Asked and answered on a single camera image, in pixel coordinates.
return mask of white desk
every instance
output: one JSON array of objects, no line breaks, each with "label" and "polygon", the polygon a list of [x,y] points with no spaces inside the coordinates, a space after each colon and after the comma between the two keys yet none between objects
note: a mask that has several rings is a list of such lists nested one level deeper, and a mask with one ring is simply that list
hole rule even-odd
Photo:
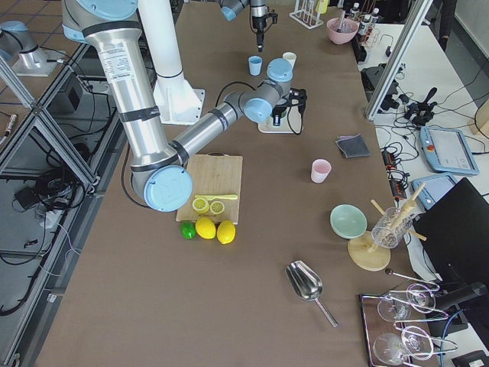
[{"label": "white desk", "polygon": [[[382,37],[382,35],[389,34],[393,37],[394,43],[391,47],[391,49],[393,49],[393,45],[399,37],[402,28],[402,25],[397,24],[378,24],[375,31],[378,31],[378,34],[376,35],[377,38],[375,39],[374,35],[374,38],[372,39],[374,42],[371,43],[371,47],[369,48],[369,58],[366,63],[359,65],[359,70],[362,70],[365,67],[377,66],[379,63],[386,63],[387,56],[385,55],[385,50],[387,49],[387,46],[391,44],[392,38],[387,36]],[[438,42],[436,41],[432,32],[426,26],[419,28],[416,33],[416,37],[410,45],[409,50],[406,52],[402,62],[406,64],[406,69],[404,72],[404,78],[402,79],[402,76],[399,77],[398,75],[397,79],[400,84],[400,94],[413,93],[411,98],[420,101],[424,100],[428,91],[435,86],[438,91],[434,97],[430,99],[430,102],[437,101],[438,103],[441,103],[450,93],[463,87],[462,81],[458,78],[457,73],[453,69],[446,55],[439,47]],[[442,107],[446,109],[456,109],[459,106],[470,102],[471,100],[472,98],[468,94],[467,90],[462,88],[457,93],[452,95],[446,102],[444,102]],[[403,108],[404,107],[401,103],[401,106],[397,111],[403,112]],[[438,106],[434,108],[435,113],[442,111],[443,110]],[[466,116],[474,116],[475,112],[477,111],[477,106],[472,102],[458,109],[457,111]],[[395,118],[396,116],[394,114],[377,114],[374,123],[375,125],[392,126]],[[471,133],[470,128],[466,126],[472,122],[473,121],[469,118],[458,115],[454,112],[443,112],[440,115],[435,114],[433,120],[428,122],[427,125],[439,125],[446,128],[461,126],[460,129],[466,136],[474,136]],[[419,145],[419,133],[414,132],[416,142],[414,140],[414,136],[407,130],[405,135],[408,137],[411,144],[414,145],[416,143],[416,147],[419,151],[419,157],[416,160],[402,163],[401,168],[403,171],[410,173],[410,181],[418,177],[425,177],[433,174],[433,171],[426,163],[424,154],[421,151],[421,147]],[[487,139],[479,136],[474,137],[484,141],[489,148],[489,141],[487,141]],[[415,153],[415,151],[401,136],[395,134],[389,135],[389,133],[382,128],[377,129],[377,138],[380,147],[385,146],[388,142],[398,141],[403,144],[405,152]],[[484,146],[481,143],[473,141],[470,138],[467,139],[467,141],[473,152],[484,150]],[[489,192],[489,185],[487,185],[487,182],[489,182],[489,155],[476,155],[475,161],[479,167],[480,174],[475,177],[469,177],[469,180],[472,182],[472,184],[474,184],[480,193],[484,194]],[[418,206],[416,210],[418,213],[423,211],[420,206]],[[412,242],[408,246],[408,249],[410,250],[411,264],[416,273],[420,274],[425,279],[432,278],[432,275],[426,270],[419,240],[413,238]],[[482,349],[487,353],[487,349],[474,333],[471,326],[469,326],[469,329],[467,330],[450,334],[449,339],[455,341],[459,345],[459,348],[456,352],[449,353],[445,357],[445,366],[453,366],[451,361],[452,358],[455,356],[461,356],[473,350]]]}]

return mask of black screen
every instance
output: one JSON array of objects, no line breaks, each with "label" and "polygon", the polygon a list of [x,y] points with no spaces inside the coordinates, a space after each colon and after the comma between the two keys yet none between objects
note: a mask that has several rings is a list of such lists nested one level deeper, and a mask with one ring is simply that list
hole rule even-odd
[{"label": "black screen", "polygon": [[[489,286],[489,203],[467,178],[461,179],[414,222],[435,270],[445,282],[461,287],[480,281]],[[489,297],[460,304],[465,316],[489,348]]]}]

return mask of green bowl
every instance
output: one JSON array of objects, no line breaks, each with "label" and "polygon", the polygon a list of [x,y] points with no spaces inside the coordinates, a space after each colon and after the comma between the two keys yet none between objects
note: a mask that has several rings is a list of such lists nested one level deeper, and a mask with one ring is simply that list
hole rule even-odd
[{"label": "green bowl", "polygon": [[344,239],[356,239],[367,230],[367,218],[356,206],[342,204],[329,217],[333,231]]}]

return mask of blue tablet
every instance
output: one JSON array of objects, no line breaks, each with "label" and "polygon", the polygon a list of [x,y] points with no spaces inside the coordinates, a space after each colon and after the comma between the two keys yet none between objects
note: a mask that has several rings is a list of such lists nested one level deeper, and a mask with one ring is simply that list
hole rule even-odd
[{"label": "blue tablet", "polygon": [[444,197],[457,184],[455,177],[449,172],[445,172],[444,174],[433,174],[432,176],[413,180],[411,182],[413,190],[416,191],[423,182],[425,186],[421,193],[419,193],[418,200],[426,210],[431,209],[438,200]]},{"label": "blue tablet", "polygon": [[419,131],[419,138],[426,160],[434,171],[465,176],[479,174],[461,130],[423,126]]}]

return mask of yellow lemon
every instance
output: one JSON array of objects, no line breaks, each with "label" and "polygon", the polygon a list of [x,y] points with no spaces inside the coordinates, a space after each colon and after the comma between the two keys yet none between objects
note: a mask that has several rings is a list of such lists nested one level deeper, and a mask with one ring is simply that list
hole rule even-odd
[{"label": "yellow lemon", "polygon": [[217,239],[223,245],[231,243],[236,237],[236,227],[230,220],[225,220],[217,228]]},{"label": "yellow lemon", "polygon": [[224,203],[222,201],[213,201],[210,206],[211,213],[215,216],[224,212]]},{"label": "yellow lemon", "polygon": [[203,239],[213,239],[215,237],[215,224],[206,216],[201,216],[197,219],[196,231]]},{"label": "yellow lemon", "polygon": [[198,197],[192,202],[192,208],[197,212],[197,214],[207,213],[209,211],[209,201],[203,197]]}]

